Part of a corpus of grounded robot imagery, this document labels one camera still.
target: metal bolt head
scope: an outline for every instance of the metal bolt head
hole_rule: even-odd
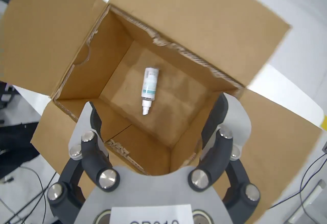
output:
[[[231,150],[231,156],[233,158],[238,158],[240,155],[241,155],[240,149],[237,146],[233,145],[233,149]]]
[[[76,157],[78,155],[81,154],[81,151],[82,151],[82,147],[80,144],[76,144],[76,145],[73,145],[70,150],[69,150],[69,154],[73,157]]]
[[[48,199],[55,201],[62,194],[62,186],[59,183],[54,183],[48,190]]]
[[[233,138],[233,133],[231,130],[225,126],[222,126],[219,130],[219,134],[224,137],[225,139],[232,139]]]
[[[209,184],[208,175],[200,169],[196,169],[192,172],[191,181],[194,186],[200,189],[206,188]]]
[[[93,131],[87,131],[82,134],[82,141],[83,142],[89,142],[93,139],[95,133]]]
[[[101,173],[99,184],[102,188],[107,189],[112,187],[117,180],[117,174],[114,170],[108,169]]]
[[[245,188],[245,194],[249,200],[256,202],[260,198],[260,192],[258,188],[253,184],[248,184]]]
[[[209,215],[202,210],[193,211],[194,224],[213,224]]]
[[[193,221],[194,221],[194,224],[209,224],[208,219],[206,219],[202,215],[195,215],[195,216],[193,216]]]

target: yellow object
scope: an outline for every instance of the yellow object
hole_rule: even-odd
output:
[[[322,123],[321,127],[322,127],[325,131],[327,131],[327,116],[325,116],[325,120],[324,120],[324,122]]]

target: bottle label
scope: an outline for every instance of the bottle label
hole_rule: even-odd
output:
[[[154,95],[156,93],[158,69],[147,68],[144,73],[142,93]]]

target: bottle cap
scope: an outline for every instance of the bottle cap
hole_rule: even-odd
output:
[[[143,106],[143,115],[147,115],[149,113],[149,109],[151,107],[152,101],[146,101],[142,100],[142,106]]]
[[[143,106],[143,115],[147,115],[149,113],[149,107]]]

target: white spray bottle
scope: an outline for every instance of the white spray bottle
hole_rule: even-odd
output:
[[[143,115],[147,115],[149,113],[152,101],[154,101],[157,88],[158,74],[159,69],[157,68],[145,69],[141,94]]]

